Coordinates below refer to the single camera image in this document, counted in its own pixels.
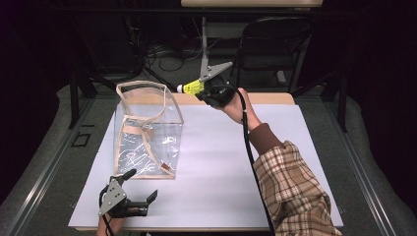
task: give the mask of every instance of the black cable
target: black cable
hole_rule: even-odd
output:
[[[246,152],[248,153],[249,161],[251,162],[252,172],[254,174],[254,177],[257,176],[257,172],[255,171],[255,168],[254,168],[255,160],[254,160],[254,157],[252,155],[251,144],[249,142],[248,114],[247,114],[247,110],[246,110],[246,102],[245,102],[245,98],[244,98],[242,92],[240,92],[240,90],[238,88],[236,88],[236,87],[227,86],[227,85],[224,85],[224,86],[212,86],[211,88],[212,89],[213,88],[233,89],[239,95],[240,101],[242,103],[242,110],[243,110],[243,114],[242,114],[242,126],[243,126],[243,137],[244,137],[244,140],[245,140]],[[259,191],[259,193],[260,193],[260,195],[262,197],[261,186],[260,186],[260,183],[258,181],[258,178],[255,178],[255,182],[257,183],[258,191]],[[262,203],[263,203],[263,206],[264,206],[264,211],[267,214],[267,220],[268,220],[268,225],[269,225],[270,233],[271,233],[271,235],[273,235],[274,232],[275,232],[275,230],[273,228],[272,220],[270,219],[270,215],[269,215],[269,211],[268,211],[267,205],[265,204],[264,201],[262,201]]]
[[[108,235],[107,234],[107,231],[108,231],[110,233],[110,236],[114,236],[113,230],[111,230],[111,227],[110,227],[110,222],[107,221],[107,217],[105,216],[105,214],[102,217],[103,217],[105,227],[106,227],[105,234]]]

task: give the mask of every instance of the wire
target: wire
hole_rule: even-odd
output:
[[[243,112],[242,113],[242,126],[243,126],[243,138],[245,140],[246,152],[248,153],[249,161],[251,162],[252,172],[253,172],[254,176],[257,176],[257,173],[256,173],[255,168],[254,168],[254,162],[255,161],[254,161],[254,157],[252,155],[251,144],[249,142],[248,114],[247,114],[247,110],[246,110],[246,102],[245,102],[245,98],[244,98],[242,92],[240,92],[240,90],[236,87],[227,86],[227,85],[225,85],[225,86],[212,86],[212,88],[233,89],[234,91],[236,91],[238,93],[238,95],[240,97],[240,101],[242,103],[242,112]],[[262,196],[261,186],[260,186],[260,183],[258,181],[258,178],[255,178],[255,182],[257,183],[258,191],[259,191],[260,195]],[[273,224],[272,224],[272,221],[270,219],[270,215],[269,215],[267,205],[265,204],[264,201],[263,201],[263,205],[264,205],[265,213],[267,215],[267,220],[268,220],[270,233],[273,234],[274,233]]]

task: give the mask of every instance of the hand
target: hand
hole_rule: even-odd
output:
[[[105,217],[107,218],[107,220],[110,220],[110,215],[106,214]],[[114,235],[117,235],[117,233],[120,232],[120,230],[123,227],[123,224],[125,222],[126,218],[111,218],[110,221],[110,228],[111,231],[113,231]],[[98,221],[98,228],[97,228],[97,232],[96,235],[97,236],[107,236],[110,235],[109,232],[107,231],[107,226],[104,223],[104,219],[103,217],[101,217]]]
[[[245,99],[246,103],[246,112],[248,116],[248,130],[251,132],[253,129],[257,128],[259,125],[262,124],[261,120],[258,118],[257,114],[252,107],[252,103],[249,100],[249,96],[243,88],[238,88],[239,91],[242,93],[243,98]],[[219,110],[226,113],[233,121],[242,124],[243,118],[243,110],[242,110],[242,102],[240,100],[239,94],[236,92],[232,98],[232,100]]]

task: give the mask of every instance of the black curtain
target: black curtain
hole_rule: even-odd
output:
[[[417,215],[417,3],[325,0],[323,8],[370,15],[365,22],[319,20],[299,86],[336,68],[345,69],[348,95],[362,108],[373,157],[397,195]],[[364,34],[365,41],[351,43]],[[338,88],[339,80],[327,83]]]

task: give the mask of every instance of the office chair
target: office chair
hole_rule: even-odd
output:
[[[311,35],[313,24],[304,18],[261,18],[242,32],[230,76],[237,67],[236,86],[243,71],[292,71],[291,92],[303,42]]]

